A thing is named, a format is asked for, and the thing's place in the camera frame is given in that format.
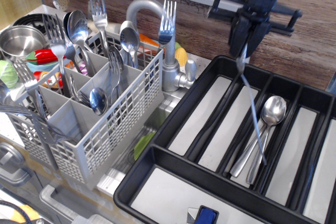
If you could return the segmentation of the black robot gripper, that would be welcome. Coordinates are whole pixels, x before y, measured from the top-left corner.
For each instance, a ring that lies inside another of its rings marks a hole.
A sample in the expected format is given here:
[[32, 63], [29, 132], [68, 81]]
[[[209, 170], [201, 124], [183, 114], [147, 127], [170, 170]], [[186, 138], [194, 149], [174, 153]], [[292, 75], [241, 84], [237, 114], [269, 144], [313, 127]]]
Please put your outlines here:
[[[279, 4], [278, 0], [227, 0], [241, 4], [235, 12], [219, 8], [220, 1], [214, 0], [208, 17], [232, 23], [228, 41], [232, 57], [240, 56], [246, 43], [246, 57], [250, 57], [270, 31], [290, 36], [302, 16], [300, 10]], [[288, 24], [272, 22], [271, 13], [288, 15], [291, 19]]]

